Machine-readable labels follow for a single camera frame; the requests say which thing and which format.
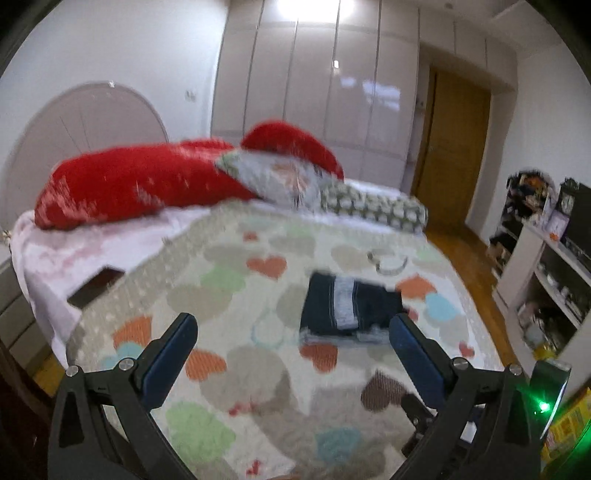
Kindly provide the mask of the black smartphone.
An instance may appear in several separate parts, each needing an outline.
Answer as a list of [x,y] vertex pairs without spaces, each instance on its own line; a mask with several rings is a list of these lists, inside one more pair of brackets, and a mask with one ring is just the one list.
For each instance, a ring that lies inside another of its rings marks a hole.
[[67,298],[67,303],[74,308],[83,310],[107,292],[124,275],[124,270],[105,266],[74,291]]

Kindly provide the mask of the glossy beige wardrobe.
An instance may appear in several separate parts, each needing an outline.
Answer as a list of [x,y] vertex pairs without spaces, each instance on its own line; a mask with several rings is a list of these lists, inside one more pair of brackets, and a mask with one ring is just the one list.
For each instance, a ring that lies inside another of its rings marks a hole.
[[428,49],[490,87],[517,83],[515,52],[430,1],[233,1],[211,131],[236,140],[280,119],[327,143],[346,176],[401,188]]

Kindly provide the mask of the large red pillow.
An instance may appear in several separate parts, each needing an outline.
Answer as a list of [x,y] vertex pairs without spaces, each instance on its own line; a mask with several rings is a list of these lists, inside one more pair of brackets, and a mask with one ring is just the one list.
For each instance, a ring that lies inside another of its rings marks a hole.
[[232,145],[199,139],[117,147],[61,162],[35,205],[38,228],[81,225],[146,216],[168,207],[211,206],[256,197],[215,167]]

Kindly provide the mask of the small red pillow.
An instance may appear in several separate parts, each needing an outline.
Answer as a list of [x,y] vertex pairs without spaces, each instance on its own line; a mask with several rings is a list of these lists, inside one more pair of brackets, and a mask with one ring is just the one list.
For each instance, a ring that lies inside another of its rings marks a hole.
[[345,178],[341,163],[320,140],[310,132],[281,120],[266,120],[256,124],[242,138],[240,147],[294,156],[315,164],[340,180]]

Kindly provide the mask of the white bedside drawer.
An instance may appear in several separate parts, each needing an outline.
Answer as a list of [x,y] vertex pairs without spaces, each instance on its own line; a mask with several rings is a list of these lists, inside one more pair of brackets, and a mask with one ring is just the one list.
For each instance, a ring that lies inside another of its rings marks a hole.
[[1,341],[15,361],[33,375],[50,354],[31,307],[18,284],[12,262],[1,258]]

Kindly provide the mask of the dark navy dinosaur pants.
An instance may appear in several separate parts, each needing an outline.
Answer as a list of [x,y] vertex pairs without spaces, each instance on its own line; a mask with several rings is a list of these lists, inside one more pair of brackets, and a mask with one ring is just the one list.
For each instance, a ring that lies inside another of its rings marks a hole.
[[301,311],[301,344],[382,345],[390,321],[409,311],[402,294],[381,284],[312,273]]

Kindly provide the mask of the pale pink bed sheet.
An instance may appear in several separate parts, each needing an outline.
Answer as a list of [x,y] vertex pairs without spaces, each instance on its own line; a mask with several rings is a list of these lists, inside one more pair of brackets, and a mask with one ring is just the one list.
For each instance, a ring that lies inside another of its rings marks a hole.
[[[243,349],[266,349],[294,359],[312,273],[393,288],[376,266],[408,263],[416,241],[361,218],[233,199],[70,231],[40,229],[26,212],[11,253],[60,364],[96,371],[137,357],[184,312],[197,321],[197,357],[235,362]],[[83,310],[70,306],[105,266],[125,275]]]

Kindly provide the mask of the white shelf unit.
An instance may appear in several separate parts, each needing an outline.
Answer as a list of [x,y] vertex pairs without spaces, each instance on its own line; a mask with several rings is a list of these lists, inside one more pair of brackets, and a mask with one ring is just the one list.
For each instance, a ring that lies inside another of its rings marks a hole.
[[506,188],[487,250],[493,299],[520,359],[558,357],[590,318],[590,189],[536,169],[513,174]]

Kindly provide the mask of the yellow cardboard box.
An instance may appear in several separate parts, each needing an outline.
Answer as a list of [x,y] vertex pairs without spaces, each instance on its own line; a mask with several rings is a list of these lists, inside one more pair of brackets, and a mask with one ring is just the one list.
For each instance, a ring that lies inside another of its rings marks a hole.
[[590,421],[590,388],[587,387],[566,411],[555,420],[542,448],[542,467],[545,468],[562,454],[570,451],[581,439]]

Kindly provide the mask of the grey floral pillow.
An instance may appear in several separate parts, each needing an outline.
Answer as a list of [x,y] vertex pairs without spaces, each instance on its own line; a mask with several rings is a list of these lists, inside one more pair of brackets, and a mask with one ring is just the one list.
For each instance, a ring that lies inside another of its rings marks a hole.
[[338,179],[307,160],[244,149],[223,153],[215,167],[260,199],[294,210],[318,210],[322,190]]

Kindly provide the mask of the olive white patterned bolster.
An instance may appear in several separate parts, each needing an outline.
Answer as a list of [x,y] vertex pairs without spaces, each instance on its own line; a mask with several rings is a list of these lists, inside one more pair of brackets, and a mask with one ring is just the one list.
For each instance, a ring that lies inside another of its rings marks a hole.
[[361,218],[413,234],[422,233],[429,221],[427,207],[414,197],[369,193],[345,182],[322,188],[320,205],[325,212]]

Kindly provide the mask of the brown wooden door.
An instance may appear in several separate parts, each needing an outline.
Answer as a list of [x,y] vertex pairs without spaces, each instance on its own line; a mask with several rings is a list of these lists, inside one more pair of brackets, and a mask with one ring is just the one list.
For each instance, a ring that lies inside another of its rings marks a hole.
[[489,126],[491,92],[433,67],[420,153],[411,193],[428,209],[428,226],[461,229],[480,174]]

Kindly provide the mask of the rounded pale headboard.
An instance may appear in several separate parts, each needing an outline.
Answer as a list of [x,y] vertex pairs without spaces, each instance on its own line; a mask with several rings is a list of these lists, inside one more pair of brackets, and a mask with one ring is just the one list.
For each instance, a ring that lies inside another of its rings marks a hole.
[[35,206],[63,160],[118,146],[163,143],[168,134],[145,97],[113,82],[87,83],[47,103],[28,123],[1,169],[1,227]]

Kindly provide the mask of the heart patterned quilt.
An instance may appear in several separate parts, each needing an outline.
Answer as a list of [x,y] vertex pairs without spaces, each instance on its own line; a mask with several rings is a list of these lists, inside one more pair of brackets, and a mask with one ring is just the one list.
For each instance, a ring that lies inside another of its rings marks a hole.
[[387,479],[413,432],[413,384],[389,345],[300,341],[312,273],[399,290],[423,333],[475,367],[502,363],[449,260],[424,237],[245,203],[215,207],[82,313],[67,358],[136,357],[179,313],[198,339],[153,413],[201,479]]

